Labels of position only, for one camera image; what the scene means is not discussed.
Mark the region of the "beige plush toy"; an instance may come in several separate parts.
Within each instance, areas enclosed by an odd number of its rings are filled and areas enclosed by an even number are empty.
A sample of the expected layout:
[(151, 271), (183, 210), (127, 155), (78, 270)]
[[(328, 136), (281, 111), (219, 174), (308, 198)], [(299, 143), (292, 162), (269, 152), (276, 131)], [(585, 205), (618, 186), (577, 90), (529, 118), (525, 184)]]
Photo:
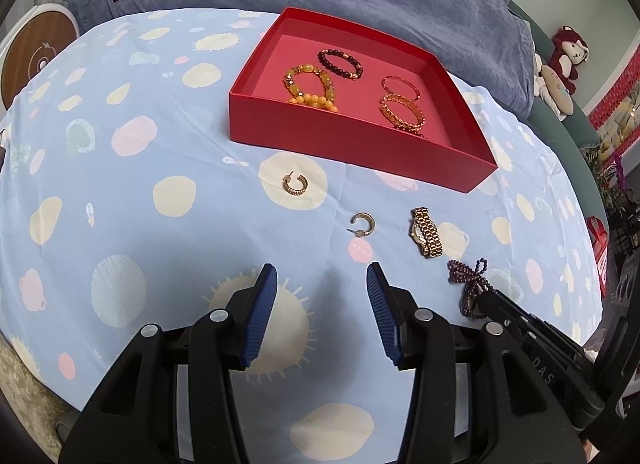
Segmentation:
[(548, 65), (538, 55), (534, 55), (534, 94), (539, 97), (556, 115), (560, 121), (564, 121), (574, 113), (574, 102), (568, 89)]

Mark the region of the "thin red bangle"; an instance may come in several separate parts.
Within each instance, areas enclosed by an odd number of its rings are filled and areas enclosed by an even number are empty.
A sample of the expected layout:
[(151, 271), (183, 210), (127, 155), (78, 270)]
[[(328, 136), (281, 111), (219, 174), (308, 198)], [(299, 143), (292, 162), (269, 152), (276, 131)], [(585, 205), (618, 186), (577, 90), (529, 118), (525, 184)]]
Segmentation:
[(412, 102), (417, 102), (421, 98), (419, 88), (402, 76), (384, 76), (381, 85), (387, 94), (402, 96)]

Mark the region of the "gold hoop earring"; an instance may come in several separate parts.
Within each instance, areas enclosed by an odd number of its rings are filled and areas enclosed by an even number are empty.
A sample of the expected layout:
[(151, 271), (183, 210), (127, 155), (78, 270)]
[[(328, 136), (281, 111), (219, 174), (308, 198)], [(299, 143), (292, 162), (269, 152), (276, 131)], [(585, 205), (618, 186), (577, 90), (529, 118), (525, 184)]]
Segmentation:
[(350, 228), (348, 231), (355, 238), (364, 238), (370, 236), (375, 231), (376, 221), (374, 217), (367, 212), (358, 212), (349, 220)]
[(281, 179), (281, 183), (283, 190), (293, 197), (300, 197), (303, 195), (309, 186), (308, 179), (303, 174), (299, 174), (296, 177), (296, 184), (293, 184), (292, 172), (285, 174)]

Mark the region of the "round wooden charger table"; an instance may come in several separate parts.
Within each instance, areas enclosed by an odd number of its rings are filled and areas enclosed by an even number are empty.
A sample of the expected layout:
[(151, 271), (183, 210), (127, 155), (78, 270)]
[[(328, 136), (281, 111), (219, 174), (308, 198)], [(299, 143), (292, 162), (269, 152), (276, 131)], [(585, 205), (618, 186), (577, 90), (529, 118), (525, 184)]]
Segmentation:
[(78, 36), (76, 19), (65, 6), (46, 3), (29, 9), (1, 42), (1, 112)]

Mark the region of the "red monkey plush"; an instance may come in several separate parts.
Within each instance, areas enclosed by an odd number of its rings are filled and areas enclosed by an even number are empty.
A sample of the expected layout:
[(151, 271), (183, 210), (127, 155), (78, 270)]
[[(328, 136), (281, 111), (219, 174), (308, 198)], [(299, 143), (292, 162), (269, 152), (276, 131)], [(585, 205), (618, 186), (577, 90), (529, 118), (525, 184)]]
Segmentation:
[(586, 62), (590, 54), (587, 42), (570, 26), (559, 28), (552, 42), (554, 50), (548, 65), (559, 76), (568, 94), (574, 95), (577, 67)]

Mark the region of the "gold wrist watch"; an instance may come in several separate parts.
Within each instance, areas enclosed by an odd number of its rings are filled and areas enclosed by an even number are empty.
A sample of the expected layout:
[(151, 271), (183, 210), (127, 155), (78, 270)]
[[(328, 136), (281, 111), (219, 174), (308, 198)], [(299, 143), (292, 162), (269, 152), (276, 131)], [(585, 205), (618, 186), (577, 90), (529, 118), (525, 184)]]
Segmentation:
[(444, 254), (442, 241), (439, 239), (437, 227), (432, 221), (426, 207), (421, 206), (411, 211), (412, 222), (409, 236), (419, 247), (425, 258), (438, 258)]

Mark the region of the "dark red garnet bead strand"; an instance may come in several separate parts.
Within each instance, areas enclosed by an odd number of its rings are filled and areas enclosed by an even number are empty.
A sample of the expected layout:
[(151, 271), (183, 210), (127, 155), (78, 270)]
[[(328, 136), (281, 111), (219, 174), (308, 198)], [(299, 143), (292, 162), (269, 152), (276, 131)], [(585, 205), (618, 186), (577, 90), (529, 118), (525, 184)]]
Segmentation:
[(451, 284), (463, 285), (459, 304), (462, 316), (473, 320), (486, 318), (486, 315), (480, 310), (480, 298), (485, 293), (495, 292), (495, 288), (485, 277), (488, 268), (487, 259), (479, 258), (474, 267), (452, 259), (447, 263), (447, 268), (449, 271), (448, 281)]

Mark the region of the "blue patterned tablecloth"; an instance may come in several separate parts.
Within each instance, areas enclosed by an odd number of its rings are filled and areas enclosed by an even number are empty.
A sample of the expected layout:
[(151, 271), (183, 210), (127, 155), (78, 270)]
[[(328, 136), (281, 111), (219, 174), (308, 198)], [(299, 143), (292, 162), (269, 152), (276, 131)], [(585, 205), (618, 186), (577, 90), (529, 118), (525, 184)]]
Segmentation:
[[(262, 352), (235, 374), (255, 463), (385, 463), (412, 385), (385, 357), (366, 291), (390, 282), (460, 322), (452, 259), (577, 343), (602, 316), (585, 218), (563, 166), (485, 88), (459, 83), (498, 167), (459, 193), (233, 143), (230, 87), (273, 16), (177, 9), (101, 24), (58, 55), (2, 122), (1, 330), (82, 408), (131, 337), (190, 325), (277, 268)], [(308, 179), (293, 197), (285, 174)], [(424, 206), (444, 254), (409, 236)], [(371, 214), (355, 238), (349, 220)]]

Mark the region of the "red paper bag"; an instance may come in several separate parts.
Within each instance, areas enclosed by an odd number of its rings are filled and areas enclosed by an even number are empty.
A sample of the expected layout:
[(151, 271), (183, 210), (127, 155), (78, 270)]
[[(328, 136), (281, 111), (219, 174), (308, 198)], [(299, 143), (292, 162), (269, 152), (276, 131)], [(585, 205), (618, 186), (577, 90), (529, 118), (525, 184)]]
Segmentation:
[(608, 232), (603, 221), (597, 216), (586, 218), (594, 259), (597, 263), (597, 273), (602, 299), (606, 296), (606, 281), (608, 281)]

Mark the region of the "red cardboard tray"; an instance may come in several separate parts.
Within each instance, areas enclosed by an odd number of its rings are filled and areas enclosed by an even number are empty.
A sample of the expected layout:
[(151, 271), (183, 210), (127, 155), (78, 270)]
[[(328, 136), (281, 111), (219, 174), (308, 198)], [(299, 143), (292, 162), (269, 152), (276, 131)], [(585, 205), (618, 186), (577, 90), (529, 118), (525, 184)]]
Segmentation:
[[(338, 50), (362, 65), (351, 81), (329, 72), (331, 110), (299, 103), (324, 95), (322, 80), (298, 67), (320, 50)], [(384, 76), (419, 88), (422, 135), (393, 128), (378, 107)], [(436, 56), (393, 36), (310, 10), (288, 7), (254, 49), (229, 92), (230, 137), (237, 143), (314, 155), (468, 193), (497, 169), (487, 140), (454, 80)]]

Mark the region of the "gold braided bangle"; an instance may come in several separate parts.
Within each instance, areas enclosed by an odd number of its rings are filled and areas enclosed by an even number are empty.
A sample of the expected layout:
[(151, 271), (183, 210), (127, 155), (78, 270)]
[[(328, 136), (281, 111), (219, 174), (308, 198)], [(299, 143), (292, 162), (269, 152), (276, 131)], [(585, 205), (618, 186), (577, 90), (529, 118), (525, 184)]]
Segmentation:
[(380, 100), (382, 116), (399, 131), (422, 135), (425, 114), (410, 98), (399, 94), (386, 94)]

